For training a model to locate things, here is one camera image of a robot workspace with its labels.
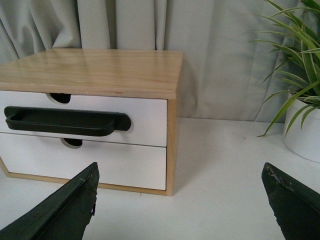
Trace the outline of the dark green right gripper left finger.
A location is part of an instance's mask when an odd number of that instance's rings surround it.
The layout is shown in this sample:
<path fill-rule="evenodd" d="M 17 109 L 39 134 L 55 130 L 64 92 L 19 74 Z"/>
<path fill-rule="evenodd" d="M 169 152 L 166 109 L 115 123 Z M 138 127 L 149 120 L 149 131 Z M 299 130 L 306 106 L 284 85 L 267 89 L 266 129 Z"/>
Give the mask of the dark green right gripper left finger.
<path fill-rule="evenodd" d="M 81 240 L 95 214 L 99 168 L 93 162 L 29 212 L 1 229 L 2 240 Z"/>

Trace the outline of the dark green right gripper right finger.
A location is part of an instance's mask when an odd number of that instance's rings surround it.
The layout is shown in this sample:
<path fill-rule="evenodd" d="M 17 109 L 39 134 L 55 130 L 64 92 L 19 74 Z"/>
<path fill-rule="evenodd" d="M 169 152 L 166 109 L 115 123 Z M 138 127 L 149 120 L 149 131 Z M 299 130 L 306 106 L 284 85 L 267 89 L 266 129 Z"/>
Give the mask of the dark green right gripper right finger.
<path fill-rule="evenodd" d="M 269 162 L 261 179 L 277 224 L 286 240 L 320 238 L 320 194 Z"/>

